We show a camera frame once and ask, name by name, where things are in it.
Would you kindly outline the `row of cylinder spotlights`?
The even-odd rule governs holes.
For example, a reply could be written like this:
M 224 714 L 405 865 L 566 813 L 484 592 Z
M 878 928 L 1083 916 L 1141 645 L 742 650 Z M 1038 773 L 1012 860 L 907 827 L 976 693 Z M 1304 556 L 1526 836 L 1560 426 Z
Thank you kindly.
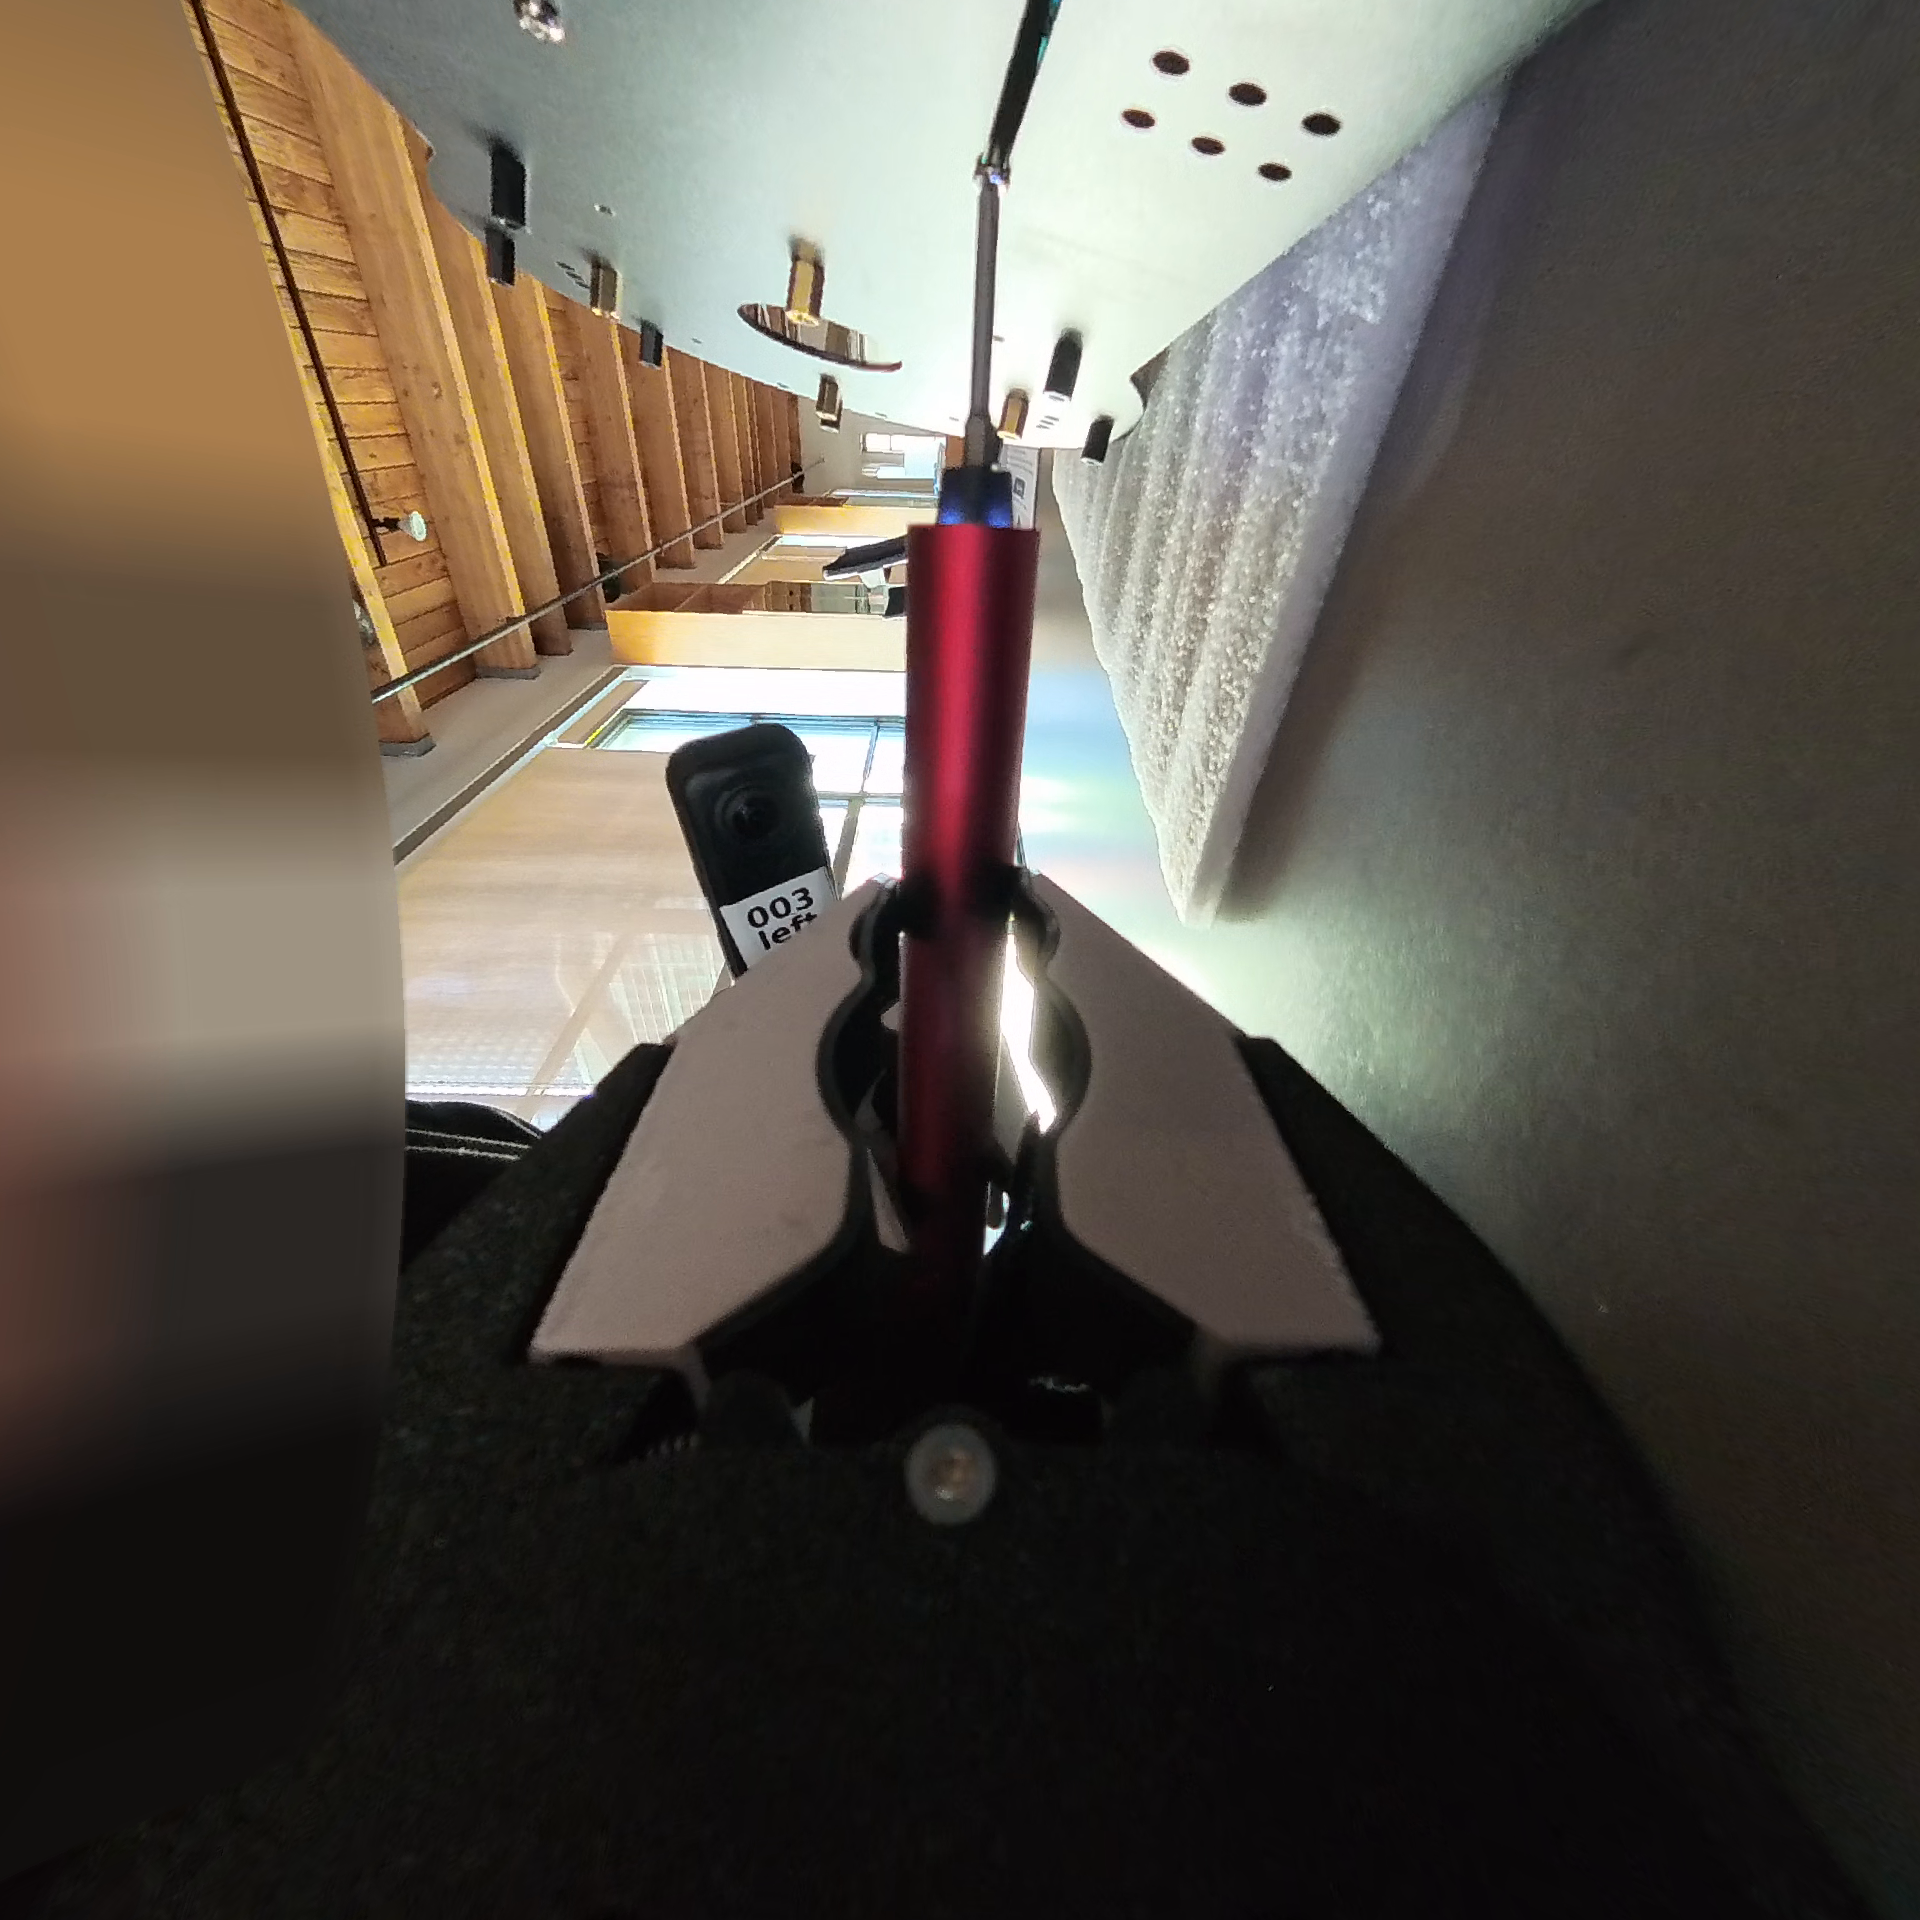
M 1003 184 L 979 174 L 976 194 L 976 251 L 974 251 L 974 292 L 969 308 L 969 363 L 968 363 L 968 416 L 962 433 L 962 457 L 955 464 L 965 474 L 986 474 L 1011 457 L 1011 451 L 1034 451 L 1041 443 L 1028 438 L 1028 430 L 1041 426 L 1034 416 L 1028 392 L 1008 392 L 1001 397 L 998 411 L 992 410 L 992 320 L 996 310 L 996 248 L 998 248 L 998 214 L 1001 214 Z M 499 285 L 515 285 L 520 269 L 517 242 L 528 234 L 528 174 L 522 155 L 506 142 L 489 145 L 489 201 L 486 201 L 486 275 Z M 588 290 L 588 307 L 602 320 L 617 320 L 617 272 L 602 257 L 592 258 L 592 275 L 584 282 Z M 658 369 L 665 357 L 665 337 L 661 328 L 644 320 L 638 325 L 642 345 L 642 363 Z M 1081 341 L 1065 333 L 1058 342 L 1050 371 L 1064 377 L 1077 376 L 1081 366 Z M 840 420 L 840 388 L 837 376 L 824 376 L 821 394 L 816 397 L 816 416 L 821 427 L 837 430 Z M 1078 451 L 1081 464 L 1105 464 L 1114 451 L 1114 416 L 1094 416 Z

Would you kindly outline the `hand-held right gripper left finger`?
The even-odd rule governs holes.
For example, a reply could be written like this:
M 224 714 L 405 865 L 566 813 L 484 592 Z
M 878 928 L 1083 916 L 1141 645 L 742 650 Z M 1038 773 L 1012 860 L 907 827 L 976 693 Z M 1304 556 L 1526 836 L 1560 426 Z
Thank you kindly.
M 832 1044 L 874 988 L 868 881 L 673 1038 L 531 1362 L 837 1373 L 874 1193 Z

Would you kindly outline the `round shiny disc lamp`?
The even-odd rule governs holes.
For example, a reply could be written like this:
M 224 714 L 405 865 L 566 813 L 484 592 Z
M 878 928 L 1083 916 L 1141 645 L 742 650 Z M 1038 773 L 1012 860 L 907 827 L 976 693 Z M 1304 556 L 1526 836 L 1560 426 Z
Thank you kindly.
M 776 301 L 742 301 L 739 320 L 764 341 L 800 352 L 829 369 L 892 376 L 904 360 L 875 337 L 826 315 L 826 257 L 802 237 L 794 240 L 784 292 Z

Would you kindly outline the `dark thin rod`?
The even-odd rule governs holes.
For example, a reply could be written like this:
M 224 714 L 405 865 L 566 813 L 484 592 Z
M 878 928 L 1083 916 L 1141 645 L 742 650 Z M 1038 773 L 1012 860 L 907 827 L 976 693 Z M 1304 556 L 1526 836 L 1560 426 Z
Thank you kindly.
M 1012 174 L 1017 136 L 1034 98 L 1060 6 L 1060 3 L 1024 3 L 1016 45 L 1001 75 L 987 142 L 976 163 L 976 170 L 998 185 L 1006 185 Z

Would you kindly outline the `bright glass window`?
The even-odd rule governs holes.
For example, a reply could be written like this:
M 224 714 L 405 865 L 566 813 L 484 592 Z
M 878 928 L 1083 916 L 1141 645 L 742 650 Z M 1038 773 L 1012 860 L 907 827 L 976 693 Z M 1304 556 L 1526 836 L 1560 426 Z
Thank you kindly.
M 588 745 L 665 762 L 721 736 L 792 736 L 808 763 L 827 843 L 844 832 L 899 836 L 905 822 L 905 720 L 829 712 L 699 712 L 628 702 Z

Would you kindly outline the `metal handrail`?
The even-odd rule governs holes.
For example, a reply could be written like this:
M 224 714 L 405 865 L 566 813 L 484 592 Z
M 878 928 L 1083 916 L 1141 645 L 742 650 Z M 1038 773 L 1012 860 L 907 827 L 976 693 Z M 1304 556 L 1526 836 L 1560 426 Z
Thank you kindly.
M 792 464 L 787 469 L 787 475 L 778 478 L 771 486 L 761 486 L 756 494 L 749 494 L 749 496 L 741 499 L 739 504 L 712 515 L 708 520 L 702 520 L 702 521 L 692 524 L 682 534 L 673 534 L 669 540 L 664 540 L 664 541 L 658 541 L 658 545 L 654 545 L 654 546 L 650 546 L 650 548 L 644 548 L 635 556 L 612 561 L 610 565 L 595 572 L 595 577 L 589 577 L 588 584 L 580 584 L 571 589 L 558 592 L 558 594 L 549 597 L 547 602 L 538 604 L 536 608 L 510 614 L 504 621 L 493 624 L 492 628 L 474 636 L 465 645 L 450 650 L 449 654 L 443 654 L 434 661 L 425 661 L 418 668 L 412 668 L 412 670 L 397 674 L 395 680 L 387 680 L 387 681 L 372 685 L 372 690 L 370 690 L 372 707 L 382 707 L 387 702 L 394 702 L 401 694 L 420 685 L 424 681 L 430 681 L 433 676 L 450 670 L 453 666 L 486 651 L 489 648 L 504 643 L 510 636 L 528 632 L 541 618 L 565 610 L 571 602 L 585 597 L 588 592 L 602 592 L 606 587 L 617 586 L 630 569 L 638 569 L 642 562 L 658 561 L 665 553 L 668 546 L 673 546 L 682 540 L 692 541 L 698 534 L 702 534 L 712 528 L 718 528 L 731 512 L 739 512 L 741 516 L 747 516 L 764 501 L 771 501 L 782 492 L 796 489 L 804 474 L 808 474 L 808 464 Z

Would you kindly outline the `person's black clothing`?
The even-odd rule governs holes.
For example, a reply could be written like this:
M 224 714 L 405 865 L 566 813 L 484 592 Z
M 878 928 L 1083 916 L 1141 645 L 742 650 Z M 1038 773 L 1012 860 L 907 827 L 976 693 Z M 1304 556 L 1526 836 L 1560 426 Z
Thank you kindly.
M 443 1240 L 504 1258 L 561 1260 L 606 1181 L 595 1094 L 539 1126 L 475 1102 L 410 1100 L 405 1112 L 401 1266 Z

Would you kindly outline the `red metallic tube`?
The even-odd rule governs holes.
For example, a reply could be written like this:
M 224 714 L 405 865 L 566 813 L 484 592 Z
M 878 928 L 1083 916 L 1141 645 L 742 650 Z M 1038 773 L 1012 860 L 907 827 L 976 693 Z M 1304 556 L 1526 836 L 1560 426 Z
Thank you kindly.
M 907 540 L 899 1173 L 924 1290 L 980 1260 L 1041 540 L 998 469 L 992 345 L 1011 137 L 976 166 L 962 462 Z

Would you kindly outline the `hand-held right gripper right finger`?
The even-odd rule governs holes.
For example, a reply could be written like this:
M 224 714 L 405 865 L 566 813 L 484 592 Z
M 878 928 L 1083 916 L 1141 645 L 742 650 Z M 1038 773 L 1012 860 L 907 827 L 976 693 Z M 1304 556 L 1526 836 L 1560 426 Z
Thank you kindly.
M 1067 1237 L 1181 1317 L 1208 1362 L 1378 1354 L 1241 1033 L 1056 881 L 1048 985 L 1089 1044 L 1054 1139 Z

